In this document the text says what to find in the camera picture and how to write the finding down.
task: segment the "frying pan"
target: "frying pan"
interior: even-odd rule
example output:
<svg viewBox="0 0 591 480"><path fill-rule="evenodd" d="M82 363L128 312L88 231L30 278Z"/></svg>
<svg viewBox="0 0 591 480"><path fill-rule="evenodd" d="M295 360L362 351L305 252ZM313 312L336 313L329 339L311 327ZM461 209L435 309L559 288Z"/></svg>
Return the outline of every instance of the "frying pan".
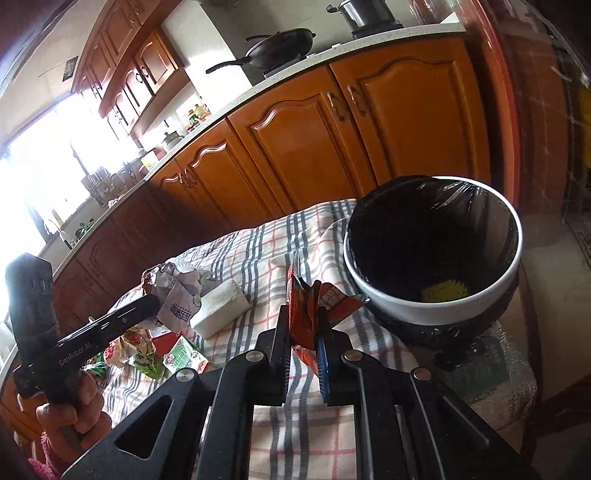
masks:
<svg viewBox="0 0 591 480"><path fill-rule="evenodd" d="M246 38L246 41L255 38L264 38L251 47L244 57L237 60L223 61L205 70L205 73L215 72L222 67L230 65L246 65L247 63L268 72L279 65L306 55L312 48L313 38L316 36L307 28L295 28L275 35L255 35Z"/></svg>

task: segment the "cabinet door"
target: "cabinet door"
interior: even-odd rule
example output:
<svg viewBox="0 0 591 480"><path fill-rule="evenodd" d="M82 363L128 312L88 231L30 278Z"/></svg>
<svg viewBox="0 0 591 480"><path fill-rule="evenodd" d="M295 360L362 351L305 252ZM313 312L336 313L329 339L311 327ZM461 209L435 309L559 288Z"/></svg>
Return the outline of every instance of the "cabinet door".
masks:
<svg viewBox="0 0 591 480"><path fill-rule="evenodd" d="M213 202L229 226L253 228L283 211L226 121L198 137L176 157L186 177Z"/></svg>
<svg viewBox="0 0 591 480"><path fill-rule="evenodd" d="M123 78L123 89L135 111L140 115L152 99L152 91L133 63L127 67Z"/></svg>
<svg viewBox="0 0 591 480"><path fill-rule="evenodd" d="M126 0L117 0L103 22L102 35L115 63L119 63L127 45L139 29L139 20Z"/></svg>
<svg viewBox="0 0 591 480"><path fill-rule="evenodd" d="M116 109L113 108L109 112L107 115L107 122L118 140L127 138L127 132L125 131L125 127L121 119L119 119L119 112Z"/></svg>
<svg viewBox="0 0 591 480"><path fill-rule="evenodd" d="M115 70L115 63L108 52L105 42L99 37L88 59L88 69L92 71L96 80L95 87L104 96L104 91Z"/></svg>
<svg viewBox="0 0 591 480"><path fill-rule="evenodd" d="M160 0L129 0L129 6L142 24L150 16L150 13L153 12L158 3L160 3Z"/></svg>
<svg viewBox="0 0 591 480"><path fill-rule="evenodd" d="M109 295L77 261L72 259L54 283L56 310L60 333L65 336L88 323L88 317L102 317L115 303Z"/></svg>
<svg viewBox="0 0 591 480"><path fill-rule="evenodd" d="M379 184L399 175L490 181L482 102L461 38L393 44L330 68Z"/></svg>
<svg viewBox="0 0 591 480"><path fill-rule="evenodd" d="M83 72L82 78L80 79L79 92L84 99L90 103L92 108L97 107L100 103L102 97L100 96L100 93L95 86L95 80L88 69Z"/></svg>
<svg viewBox="0 0 591 480"><path fill-rule="evenodd" d="M154 93L177 69L172 56L164 47L156 31L152 32L139 48L135 61Z"/></svg>
<svg viewBox="0 0 591 480"><path fill-rule="evenodd" d="M359 198L376 186L327 67L282 83L229 119L286 213Z"/></svg>
<svg viewBox="0 0 591 480"><path fill-rule="evenodd" d="M174 160L150 178L148 185L172 220L173 228L183 236L180 251L217 238L209 232L219 226L212 226L204 219L203 208L195 201L189 181Z"/></svg>
<svg viewBox="0 0 591 480"><path fill-rule="evenodd" d="M148 266L183 252L179 231L147 186L117 208L111 219Z"/></svg>
<svg viewBox="0 0 591 480"><path fill-rule="evenodd" d="M139 285L142 272L150 267L109 218L91 234L76 258L115 300Z"/></svg>
<svg viewBox="0 0 591 480"><path fill-rule="evenodd" d="M115 110L121 124L125 128L126 132L129 133L133 128L135 121L138 119L138 112L129 100L128 92L123 86L115 94L115 100L113 101L113 109Z"/></svg>

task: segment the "white wall tile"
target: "white wall tile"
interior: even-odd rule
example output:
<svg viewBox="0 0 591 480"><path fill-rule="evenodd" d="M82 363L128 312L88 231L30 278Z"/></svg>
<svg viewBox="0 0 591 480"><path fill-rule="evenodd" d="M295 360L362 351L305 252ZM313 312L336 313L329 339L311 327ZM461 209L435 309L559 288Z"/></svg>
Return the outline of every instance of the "white wall tile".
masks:
<svg viewBox="0 0 591 480"><path fill-rule="evenodd" d="M205 73L209 67L236 57L198 2L183 0L164 21L162 29L183 58L187 75L212 112L252 86L238 66Z"/></svg>

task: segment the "bottle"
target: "bottle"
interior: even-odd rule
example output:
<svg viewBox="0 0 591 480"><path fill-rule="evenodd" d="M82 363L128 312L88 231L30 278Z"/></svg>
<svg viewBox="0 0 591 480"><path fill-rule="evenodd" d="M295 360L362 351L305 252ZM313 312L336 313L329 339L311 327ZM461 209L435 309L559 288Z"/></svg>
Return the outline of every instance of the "bottle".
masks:
<svg viewBox="0 0 591 480"><path fill-rule="evenodd" d="M207 113L205 111L205 108L203 108L198 103L195 104L195 114L197 115L197 117L199 117L199 119L201 121L205 120L205 118L207 117Z"/></svg>
<svg viewBox="0 0 591 480"><path fill-rule="evenodd" d="M191 122L191 125L199 124L199 117L195 115L195 110L189 110L189 122Z"/></svg>

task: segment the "kitchen counter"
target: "kitchen counter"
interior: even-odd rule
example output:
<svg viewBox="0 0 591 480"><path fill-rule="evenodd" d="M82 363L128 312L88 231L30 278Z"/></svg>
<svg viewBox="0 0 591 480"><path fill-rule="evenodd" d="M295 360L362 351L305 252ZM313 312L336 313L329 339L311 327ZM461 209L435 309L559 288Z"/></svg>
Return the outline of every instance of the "kitchen counter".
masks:
<svg viewBox="0 0 591 480"><path fill-rule="evenodd" d="M117 208L120 207L124 201L126 201L126 199L131 197L134 194L134 192L141 188L158 170L164 167L176 154L178 154L195 138L197 138L200 134L204 133L215 123L219 122L221 119L228 116L231 112L240 108L247 101L273 88L277 84L282 83L294 77L295 75L305 72L306 70L310 70L322 64L334 61L339 57L344 57L348 54L356 53L365 48L370 48L376 45L387 44L396 41L403 41L414 37L427 37L432 35L462 33L464 31L464 26L459 23L421 25L418 27L401 28L399 30L371 35L369 37L360 38L358 40L352 40L348 43L341 44L337 47L333 47L321 53L312 54L308 56L308 58L306 58L305 60L302 60L296 63L295 65L292 65L286 68L285 70L280 71L279 73L265 79L261 83L250 88L249 90L238 96L236 99L228 103L224 108L211 114L211 116L209 116L209 118L205 122L203 122L191 133L189 133L185 138L183 138L182 141L175 145L169 153L167 153L153 168L151 168L143 180L141 180L128 192L126 192L117 201L117 203L115 203L99 219L97 219L97 221L93 224L91 229L88 232L86 232L84 237L74 246L74 248L69 252L69 254L58 267L58 269L56 269L56 271L54 272L54 280L64 270L68 262L76 256L78 250L89 239L92 233L94 233L94 231L98 229L101 223L103 223L114 211L116 211Z"/></svg>

